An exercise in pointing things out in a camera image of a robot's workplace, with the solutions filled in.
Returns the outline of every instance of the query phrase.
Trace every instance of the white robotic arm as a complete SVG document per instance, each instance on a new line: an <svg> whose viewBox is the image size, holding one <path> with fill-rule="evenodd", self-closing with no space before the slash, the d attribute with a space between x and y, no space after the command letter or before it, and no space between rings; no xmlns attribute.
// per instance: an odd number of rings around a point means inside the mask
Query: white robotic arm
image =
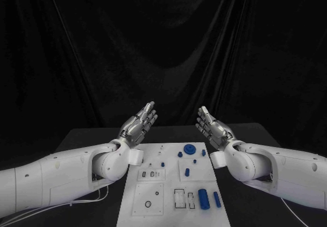
<svg viewBox="0 0 327 227"><path fill-rule="evenodd" d="M33 163L0 171L0 218L30 208L72 202L112 184L129 165L140 166L134 149L157 119L150 102L121 127L118 139L47 155ZM102 179L92 181L92 173Z"/></svg>
<svg viewBox="0 0 327 227"><path fill-rule="evenodd" d="M327 160L312 153L249 144L230 128L199 109L196 127L219 150L210 154L214 168L227 166L236 180L304 206L327 210ZM272 175L272 181L259 177Z"/></svg>

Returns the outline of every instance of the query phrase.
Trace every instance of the white board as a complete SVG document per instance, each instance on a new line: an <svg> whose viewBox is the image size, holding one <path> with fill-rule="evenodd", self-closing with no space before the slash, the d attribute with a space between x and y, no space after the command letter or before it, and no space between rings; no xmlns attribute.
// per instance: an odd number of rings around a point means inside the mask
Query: white board
<svg viewBox="0 0 327 227"><path fill-rule="evenodd" d="M196 147L193 155L183 151L186 144ZM116 227L230 227L207 153L201 156L204 143L140 144L135 148L144 151L144 162L129 166ZM207 210L200 209L201 188L207 191Z"/></svg>

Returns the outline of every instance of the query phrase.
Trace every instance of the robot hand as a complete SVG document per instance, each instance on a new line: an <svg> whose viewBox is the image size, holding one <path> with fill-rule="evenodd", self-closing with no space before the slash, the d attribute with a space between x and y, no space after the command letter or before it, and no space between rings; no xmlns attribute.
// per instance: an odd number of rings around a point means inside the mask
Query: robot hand
<svg viewBox="0 0 327 227"><path fill-rule="evenodd" d="M142 141L145 133L157 120L155 110L151 111L154 102L147 103L135 116L127 120L121 126L118 140L121 140L132 149Z"/></svg>
<svg viewBox="0 0 327 227"><path fill-rule="evenodd" d="M209 114L204 106L199 108L197 114L200 118L196 119L199 122L196 127L214 149L223 151L229 142L236 140L235 134L230 128Z"/></svg>

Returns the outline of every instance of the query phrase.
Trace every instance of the wire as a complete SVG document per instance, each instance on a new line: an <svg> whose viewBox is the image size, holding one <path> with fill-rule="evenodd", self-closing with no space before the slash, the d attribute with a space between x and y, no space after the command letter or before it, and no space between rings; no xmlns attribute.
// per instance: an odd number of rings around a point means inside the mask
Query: wire
<svg viewBox="0 0 327 227"><path fill-rule="evenodd" d="M288 207L288 209L289 209L289 211L291 211L291 213L294 214L294 216L297 217L297 219L299 220L299 222L307 226L307 224L302 222L302 220L299 219L299 217L295 215L295 213L292 212L292 210L291 210L291 208L289 208L289 206L286 205L286 207Z"/></svg>
<svg viewBox="0 0 327 227"><path fill-rule="evenodd" d="M99 197L101 197L101 191L98 190L99 196L98 196L98 198L96 198L95 200L75 200L75 201L70 201L70 202L68 202L68 203L59 204L59 205L56 205L56 206L53 206L53 207L49 207L49 208L43 209L42 211L39 211L39 212L36 212L36 213L27 215L26 217L17 219L20 216L23 216L24 214L27 214L27 213L30 213L30 212L33 212L33 211L42 209L43 207L42 207L42 208L36 208L36 209L27 211L26 213L20 214L19 216L16 216L14 218L11 218L10 220L7 220L4 223L1 223L1 224L0 224L0 227L4 227L4 226L7 226L7 225L13 224L14 222L17 222L17 221L26 219L27 217L30 217L30 216L39 214L40 212L43 212L43 211L46 211L46 210L55 208L55 207L59 207L59 206L63 206L63 205L70 205L70 206L72 206L73 203L98 202L98 201L101 201L101 200L105 199L105 197L106 197L106 195L108 195L108 191L109 191L109 189L108 189L108 187L106 187L106 194L105 194L105 196L104 196L102 199L99 199Z"/></svg>

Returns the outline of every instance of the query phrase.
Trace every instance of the black backdrop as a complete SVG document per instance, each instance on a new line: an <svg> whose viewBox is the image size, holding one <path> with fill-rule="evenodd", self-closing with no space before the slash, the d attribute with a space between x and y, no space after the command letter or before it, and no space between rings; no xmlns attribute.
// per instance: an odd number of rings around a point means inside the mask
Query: black backdrop
<svg viewBox="0 0 327 227"><path fill-rule="evenodd" d="M1 1L0 169L52 152L70 129L119 127L151 100L157 126L194 124L204 105L327 155L322 3L55 3Z"/></svg>

